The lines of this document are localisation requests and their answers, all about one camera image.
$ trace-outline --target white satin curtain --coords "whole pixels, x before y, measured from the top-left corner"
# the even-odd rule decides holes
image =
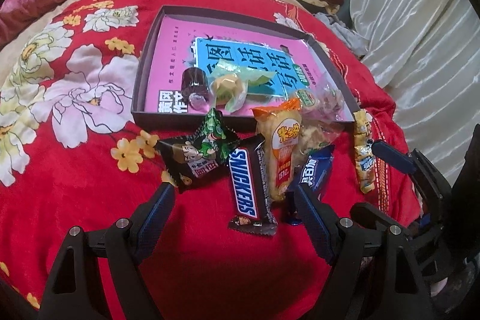
[[[469,0],[351,0],[351,16],[409,147],[453,183],[480,122],[480,20]]]

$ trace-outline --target bed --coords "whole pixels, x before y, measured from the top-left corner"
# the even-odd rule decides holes
[[[312,34],[372,116],[374,137],[407,150],[393,100],[295,0],[66,0],[0,52],[0,273],[35,308],[69,228],[109,226],[161,182],[165,167],[152,146],[179,133],[142,132],[130,105],[143,43],[164,4],[242,13]],[[125,143],[134,141],[142,147],[125,158]],[[380,160],[375,189],[360,192],[352,146],[349,132],[335,141],[323,201],[342,216],[367,201],[401,224],[416,219],[412,183]],[[157,249],[141,265],[147,287],[167,319],[298,319],[313,306],[328,266],[301,226],[280,224],[273,238],[228,230],[229,185],[222,175],[177,197]],[[100,268],[112,316],[121,319],[107,265]]]

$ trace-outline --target red blanket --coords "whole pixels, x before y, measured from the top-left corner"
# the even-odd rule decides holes
[[[81,0],[22,51],[0,99],[0,269],[32,305],[69,228],[86,231],[130,216],[157,189],[164,169],[157,137],[131,122],[138,57],[164,4],[208,7],[288,24],[325,44],[375,138],[407,150],[395,104],[314,17],[277,0]],[[160,132],[160,138],[177,135]],[[375,190],[358,186],[352,135],[335,141],[325,202],[347,216],[367,200],[402,224],[418,216],[409,179],[377,160]],[[285,319],[312,307],[329,268],[302,226],[280,224],[273,238],[227,229],[234,204],[227,175],[177,196],[159,244],[141,265],[166,319]],[[121,319],[105,263],[106,295]]]

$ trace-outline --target yellow snack package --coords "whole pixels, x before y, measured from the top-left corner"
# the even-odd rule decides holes
[[[302,117],[300,101],[290,99],[279,106],[253,108],[257,133],[265,137],[268,188],[273,201],[282,201],[293,179],[292,153],[298,148]]]
[[[353,132],[355,146],[355,168],[360,190],[366,194],[375,188],[375,156],[371,152],[373,143],[370,121],[367,112],[362,109],[355,112],[355,130]]]

